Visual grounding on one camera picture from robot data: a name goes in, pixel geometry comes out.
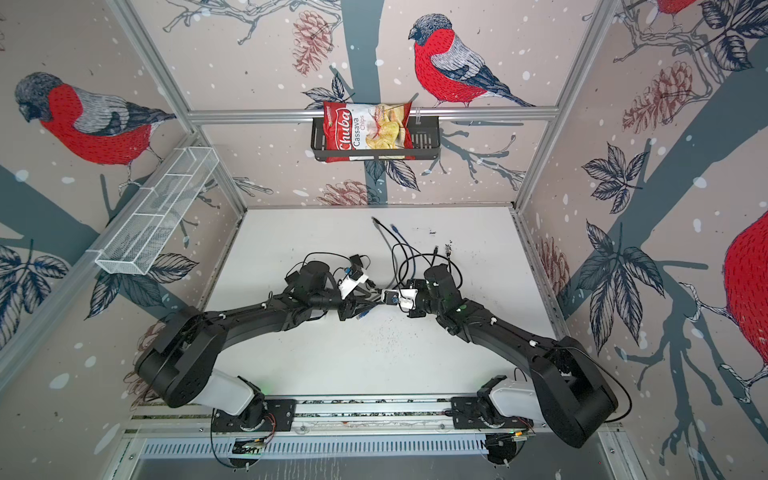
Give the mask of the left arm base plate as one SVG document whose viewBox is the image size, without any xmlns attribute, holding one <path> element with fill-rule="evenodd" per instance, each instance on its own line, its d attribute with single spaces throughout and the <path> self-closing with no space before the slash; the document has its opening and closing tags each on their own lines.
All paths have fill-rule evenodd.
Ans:
<svg viewBox="0 0 768 480">
<path fill-rule="evenodd" d="M 216 410 L 212 418 L 211 431 L 216 434 L 288 432 L 292 428 L 296 407 L 295 399 L 267 398 L 257 401 L 254 406 L 248 406 L 238 416 Z"/>
</svg>

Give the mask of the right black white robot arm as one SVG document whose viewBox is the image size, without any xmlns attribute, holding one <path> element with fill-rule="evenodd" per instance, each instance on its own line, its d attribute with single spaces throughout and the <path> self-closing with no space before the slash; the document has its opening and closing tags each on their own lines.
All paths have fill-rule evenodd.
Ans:
<svg viewBox="0 0 768 480">
<path fill-rule="evenodd" d="M 560 440 L 580 448 L 619 402 L 599 366 L 574 338 L 542 337 L 514 326 L 462 296 L 445 264 L 428 268 L 415 289 L 417 316 L 434 315 L 447 333 L 482 346 L 532 381 L 543 421 Z"/>
</svg>

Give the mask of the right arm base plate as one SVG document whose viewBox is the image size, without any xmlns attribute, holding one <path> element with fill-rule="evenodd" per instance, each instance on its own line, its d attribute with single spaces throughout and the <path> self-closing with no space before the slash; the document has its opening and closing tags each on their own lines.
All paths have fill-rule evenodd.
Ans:
<svg viewBox="0 0 768 480">
<path fill-rule="evenodd" d="M 445 414 L 452 419 L 457 430 L 480 429 L 522 429 L 533 427 L 526 418 L 502 415 L 492 403 L 484 398 L 452 397 Z"/>
</svg>

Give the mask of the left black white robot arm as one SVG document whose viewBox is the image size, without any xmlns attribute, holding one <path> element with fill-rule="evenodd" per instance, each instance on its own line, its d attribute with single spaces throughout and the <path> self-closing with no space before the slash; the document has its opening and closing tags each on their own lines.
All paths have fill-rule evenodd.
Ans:
<svg viewBox="0 0 768 480">
<path fill-rule="evenodd" d="M 134 372 L 170 408 L 198 404 L 245 421 L 262 422 L 263 392 L 252 382 L 215 369 L 219 355 L 247 340 L 292 330 L 335 311 L 346 320 L 359 314 L 365 299 L 357 285 L 342 287 L 330 267 L 311 261 L 285 278 L 286 288 L 253 305 L 201 312 L 186 307 L 140 355 Z"/>
</svg>

